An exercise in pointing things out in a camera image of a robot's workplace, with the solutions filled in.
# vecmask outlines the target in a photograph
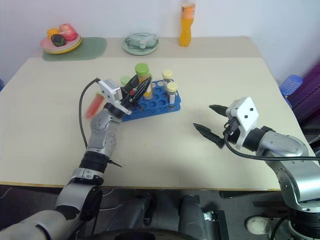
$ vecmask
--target table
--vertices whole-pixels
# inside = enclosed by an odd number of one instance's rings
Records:
[[[208,106],[229,106],[236,99],[251,96],[259,111],[258,127],[271,127],[307,144],[276,81],[249,39],[200,38],[193,40],[190,48],[173,48],[176,40],[161,39],[163,49],[160,45],[154,55],[143,57],[125,54],[117,48],[119,41],[108,39],[106,53],[94,60],[46,62],[31,57],[14,75],[0,93],[1,184],[66,184],[85,152],[78,121],[81,91],[95,77],[112,78],[120,84],[121,76],[133,76],[135,65],[145,62],[154,80],[161,79],[164,68],[172,69],[181,110],[123,122],[111,157],[123,167],[108,165],[104,186],[279,189],[276,175],[263,161],[240,158],[226,147],[220,150],[192,124],[205,125],[221,136],[227,119]],[[212,43],[215,50],[208,53],[202,43]],[[87,91],[83,113],[96,91],[97,85]],[[89,124],[83,121],[87,138]]]

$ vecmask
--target bottle cap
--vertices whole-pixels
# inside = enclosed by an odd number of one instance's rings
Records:
[[[171,79],[172,78],[172,71],[170,69],[163,70],[162,77],[164,79]]]
[[[135,65],[135,73],[138,76],[145,76],[149,73],[149,67],[145,63],[138,63]]]
[[[131,80],[131,77],[129,77],[129,76],[123,76],[123,77],[121,77],[121,79],[120,79],[121,84],[122,84],[123,86],[127,85],[127,83],[128,83],[130,80]]]
[[[171,81],[166,85],[166,89],[168,92],[174,93],[175,91],[177,91],[178,85],[174,81]]]

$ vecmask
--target orange liquid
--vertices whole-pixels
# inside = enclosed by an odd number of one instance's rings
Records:
[[[195,5],[183,5],[181,9],[181,35],[179,44],[181,47],[188,47],[191,42],[191,25],[194,22]]]

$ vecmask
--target teal plate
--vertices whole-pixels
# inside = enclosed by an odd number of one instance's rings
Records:
[[[131,48],[130,46],[128,46],[128,44],[126,43],[126,40],[124,39],[122,42],[122,47],[129,54],[132,54],[135,56],[144,56],[144,55],[151,54],[155,50],[157,50],[157,48],[159,47],[159,39],[156,40],[155,45],[152,48],[145,48],[145,49]]]

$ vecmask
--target tray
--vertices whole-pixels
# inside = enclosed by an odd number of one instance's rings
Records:
[[[141,111],[138,107],[132,110],[131,115],[126,115],[122,121],[130,121],[135,119],[142,119],[160,114],[172,113],[180,110],[181,99],[178,91],[175,94],[175,103],[170,105],[168,101],[167,92],[163,87],[163,81],[153,81],[153,98],[146,100],[145,97],[140,98],[138,103],[144,107]]]

